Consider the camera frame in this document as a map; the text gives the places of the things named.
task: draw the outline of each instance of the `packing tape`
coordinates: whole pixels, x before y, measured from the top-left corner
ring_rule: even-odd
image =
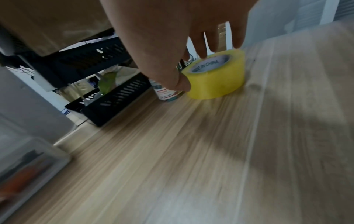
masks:
[[[182,71],[191,82],[187,93],[193,99],[212,99],[229,94],[244,83],[244,52],[218,52],[199,59]]]

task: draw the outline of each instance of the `finger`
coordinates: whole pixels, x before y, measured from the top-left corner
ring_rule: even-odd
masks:
[[[205,45],[205,39],[204,39],[204,33],[198,33],[195,35],[190,36],[193,46],[195,48],[195,51],[201,58],[206,58],[207,57],[207,48]]]
[[[169,90],[176,90],[176,91],[190,91],[191,84],[188,78],[180,73],[177,69],[174,69],[171,74],[167,74],[170,79],[161,79],[155,80],[160,83],[163,87]]]
[[[219,48],[219,33],[218,27],[205,32],[206,40],[208,42],[209,49],[212,52],[216,52]]]
[[[242,16],[241,19],[230,21],[232,44],[234,48],[240,48],[246,36],[248,13]]]
[[[185,61],[188,61],[190,59],[189,51],[188,51],[187,47],[185,48],[184,54],[182,56],[182,59],[185,60]]]

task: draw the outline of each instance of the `brown box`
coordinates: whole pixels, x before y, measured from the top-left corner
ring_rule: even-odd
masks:
[[[99,0],[1,0],[0,24],[40,56],[111,28]]]

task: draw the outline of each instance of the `hand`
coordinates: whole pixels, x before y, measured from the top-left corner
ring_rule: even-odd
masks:
[[[248,11],[257,0],[101,0],[117,35],[142,73],[170,90],[189,91],[179,60],[189,58],[191,38],[197,54],[218,48],[218,25],[230,22],[233,46],[244,41]]]

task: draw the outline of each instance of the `wooden table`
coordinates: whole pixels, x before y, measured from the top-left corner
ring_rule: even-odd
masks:
[[[225,97],[148,92],[58,144],[74,160],[7,224],[354,223],[354,23],[246,49]]]

